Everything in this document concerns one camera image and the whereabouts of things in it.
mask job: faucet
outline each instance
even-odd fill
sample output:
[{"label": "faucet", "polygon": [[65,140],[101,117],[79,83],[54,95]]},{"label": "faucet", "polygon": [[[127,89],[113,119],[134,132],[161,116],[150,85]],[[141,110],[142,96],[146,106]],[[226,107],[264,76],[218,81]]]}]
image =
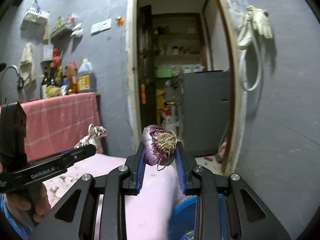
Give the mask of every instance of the faucet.
[{"label": "faucet", "polygon": [[18,78],[19,78],[19,80],[18,80],[18,82],[17,82],[17,89],[18,89],[18,90],[21,90],[21,89],[23,88],[23,78],[20,76],[20,72],[19,72],[19,69],[17,68],[17,66],[16,66],[16,65],[11,65],[11,66],[9,66],[9,67],[6,67],[6,68],[3,70],[2,76],[0,77],[0,90],[1,90],[1,93],[0,93],[0,103],[1,103],[1,105],[3,104],[3,102],[2,102],[2,98],[3,98],[3,96],[2,96],[2,84],[3,84],[4,75],[5,75],[5,73],[6,73],[9,69],[11,69],[11,68],[15,69],[16,74],[17,74],[17,76],[18,76]]}]

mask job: human hand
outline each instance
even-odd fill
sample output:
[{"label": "human hand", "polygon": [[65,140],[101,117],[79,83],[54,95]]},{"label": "human hand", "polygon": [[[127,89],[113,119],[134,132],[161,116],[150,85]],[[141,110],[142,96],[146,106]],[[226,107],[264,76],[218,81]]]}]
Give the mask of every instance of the human hand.
[{"label": "human hand", "polygon": [[[43,183],[41,184],[39,194],[40,199],[36,204],[36,213],[33,215],[33,219],[36,222],[40,222],[51,209],[47,189]],[[31,208],[31,203],[16,193],[4,194],[4,201],[6,202],[11,215],[21,224],[25,225],[25,221],[23,220],[19,210],[29,210]]]}]

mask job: hose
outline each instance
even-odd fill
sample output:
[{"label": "hose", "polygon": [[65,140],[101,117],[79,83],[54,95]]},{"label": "hose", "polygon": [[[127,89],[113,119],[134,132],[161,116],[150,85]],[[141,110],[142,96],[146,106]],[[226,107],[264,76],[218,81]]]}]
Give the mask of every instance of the hose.
[{"label": "hose", "polygon": [[261,57],[260,57],[260,53],[259,53],[258,43],[257,43],[257,40],[256,40],[256,38],[254,36],[252,25],[248,24],[248,26],[249,26],[249,30],[251,32],[252,43],[253,43],[253,47],[254,47],[254,50],[255,50],[256,55],[257,55],[257,62],[258,62],[257,78],[256,78],[256,81],[254,82],[253,86],[248,88],[247,80],[245,78],[247,71],[246,71],[246,67],[245,67],[245,62],[244,61],[245,61],[245,56],[247,54],[247,50],[248,49],[242,50],[242,52],[241,52],[240,64],[239,64],[239,73],[240,73],[240,79],[241,79],[241,84],[242,84],[243,89],[245,91],[247,91],[247,92],[251,92],[251,91],[254,91],[258,87],[258,85],[260,84],[261,75],[262,75],[262,65],[261,65]]}]

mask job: gray wall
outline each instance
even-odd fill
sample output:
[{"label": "gray wall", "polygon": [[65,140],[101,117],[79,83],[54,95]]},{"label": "gray wall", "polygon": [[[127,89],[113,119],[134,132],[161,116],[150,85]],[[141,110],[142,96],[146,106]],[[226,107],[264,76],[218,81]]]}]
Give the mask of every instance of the gray wall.
[{"label": "gray wall", "polygon": [[209,39],[212,50],[213,70],[227,71],[229,55],[227,38],[216,0],[209,0],[204,17],[208,24]]},{"label": "gray wall", "polygon": [[[115,18],[125,16],[127,0],[38,0],[45,11],[50,11],[49,29],[57,23],[61,15],[75,13],[83,23],[82,39],[65,38],[57,44],[61,49],[66,47],[62,66],[75,61],[78,68],[84,57],[92,63],[97,77],[100,98],[100,118],[103,126],[109,131],[106,153],[112,156],[127,157],[133,154],[131,146],[131,129],[127,114],[127,78],[125,52],[125,24],[116,26]],[[4,81],[4,97],[9,102],[20,98],[29,100],[39,98],[39,85],[43,73],[40,64],[40,50],[44,25],[29,23],[25,31],[20,31],[20,24],[25,11],[33,0],[24,0],[20,7],[10,7],[0,22],[0,61],[7,64],[19,63],[23,47],[28,41],[34,45],[36,63],[36,82],[27,93],[18,95],[16,90],[17,77],[14,71],[8,71]],[[112,18],[111,29],[94,36],[90,35],[91,25]]]},{"label": "gray wall", "polygon": [[[236,172],[296,239],[320,204],[320,26],[304,0],[248,0],[267,9],[262,84],[248,94]],[[251,83],[253,48],[247,55]]]}]

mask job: tiled floor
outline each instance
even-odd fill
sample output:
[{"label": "tiled floor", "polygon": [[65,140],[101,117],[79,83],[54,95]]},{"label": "tiled floor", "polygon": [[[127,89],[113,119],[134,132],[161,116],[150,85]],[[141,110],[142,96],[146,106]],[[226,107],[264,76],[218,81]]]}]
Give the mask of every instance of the tiled floor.
[{"label": "tiled floor", "polygon": [[212,159],[212,162],[205,160],[203,157],[196,158],[196,161],[199,165],[206,167],[210,171],[212,171],[215,174],[222,175],[221,172],[221,165],[216,161],[216,158],[213,156],[208,156]]}]

